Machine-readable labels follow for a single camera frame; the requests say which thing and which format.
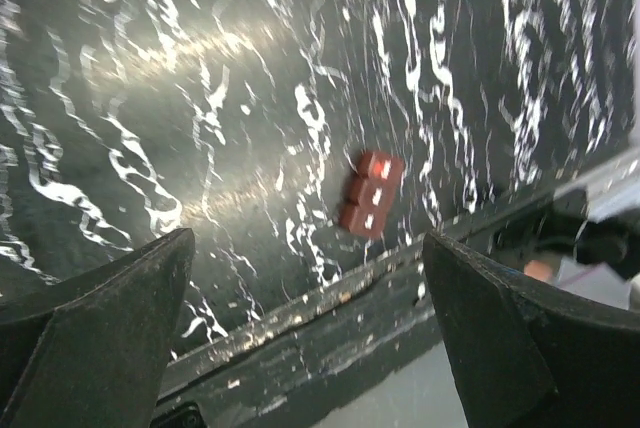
marble surface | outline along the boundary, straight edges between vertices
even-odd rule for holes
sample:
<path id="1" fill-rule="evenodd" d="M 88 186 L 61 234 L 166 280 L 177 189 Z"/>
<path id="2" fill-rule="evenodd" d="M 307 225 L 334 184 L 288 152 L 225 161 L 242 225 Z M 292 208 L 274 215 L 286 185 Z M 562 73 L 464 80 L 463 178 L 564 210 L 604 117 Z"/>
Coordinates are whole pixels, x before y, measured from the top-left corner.
<path id="1" fill-rule="evenodd" d="M 174 356 L 628 146 L 632 0 L 0 0 L 0 270 L 197 236 Z M 364 149 L 384 238 L 335 226 Z"/>

marble tabletop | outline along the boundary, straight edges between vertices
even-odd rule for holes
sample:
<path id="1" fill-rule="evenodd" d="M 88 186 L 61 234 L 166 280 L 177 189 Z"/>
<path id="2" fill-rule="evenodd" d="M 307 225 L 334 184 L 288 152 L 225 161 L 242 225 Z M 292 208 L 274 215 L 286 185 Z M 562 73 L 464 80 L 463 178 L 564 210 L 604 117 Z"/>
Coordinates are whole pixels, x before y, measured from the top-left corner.
<path id="1" fill-rule="evenodd" d="M 429 226 L 627 148 L 632 12 L 0 0 L 0 271 L 55 283 L 192 227 L 179 356 Z M 407 165 L 376 242 L 336 226 L 363 149 Z"/>

brown toy brick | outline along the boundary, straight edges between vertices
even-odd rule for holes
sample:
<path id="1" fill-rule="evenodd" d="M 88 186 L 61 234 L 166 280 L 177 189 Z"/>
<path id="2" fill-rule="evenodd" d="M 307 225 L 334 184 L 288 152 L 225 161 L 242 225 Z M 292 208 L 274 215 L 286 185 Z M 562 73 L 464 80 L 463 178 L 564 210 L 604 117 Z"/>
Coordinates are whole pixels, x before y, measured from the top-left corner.
<path id="1" fill-rule="evenodd" d="M 381 151 L 365 151 L 358 176 L 348 190 L 350 203 L 342 210 L 340 225 L 354 235 L 382 236 L 387 215 L 402 181 L 404 161 Z"/>
<path id="2" fill-rule="evenodd" d="M 340 225 L 349 233 L 373 240 L 382 236 L 386 221 L 386 213 L 372 212 L 353 203 L 344 206 L 340 217 Z"/>

black marble table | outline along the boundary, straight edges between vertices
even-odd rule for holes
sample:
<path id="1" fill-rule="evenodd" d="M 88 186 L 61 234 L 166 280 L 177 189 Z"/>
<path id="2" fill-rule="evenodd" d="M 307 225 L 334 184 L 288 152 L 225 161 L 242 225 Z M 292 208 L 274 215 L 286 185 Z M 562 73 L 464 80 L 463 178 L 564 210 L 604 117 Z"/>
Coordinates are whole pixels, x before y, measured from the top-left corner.
<path id="1" fill-rule="evenodd" d="M 55 283 L 192 227 L 178 356 L 430 225 L 627 148 L 632 11 L 0 0 L 0 270 Z M 407 164 L 376 242 L 336 226 L 363 149 Z"/>

shiny black surface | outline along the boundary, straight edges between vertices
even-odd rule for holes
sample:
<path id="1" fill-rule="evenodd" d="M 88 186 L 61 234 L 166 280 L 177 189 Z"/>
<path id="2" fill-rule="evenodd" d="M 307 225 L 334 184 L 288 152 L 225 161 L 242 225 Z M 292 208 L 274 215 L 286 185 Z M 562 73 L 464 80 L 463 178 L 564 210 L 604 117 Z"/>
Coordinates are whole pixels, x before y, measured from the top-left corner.
<path id="1" fill-rule="evenodd" d="M 184 353 L 623 150 L 631 3 L 2 0 L 0 268 L 65 279 L 192 227 Z M 363 149 L 407 163 L 375 243 L 335 226 Z"/>

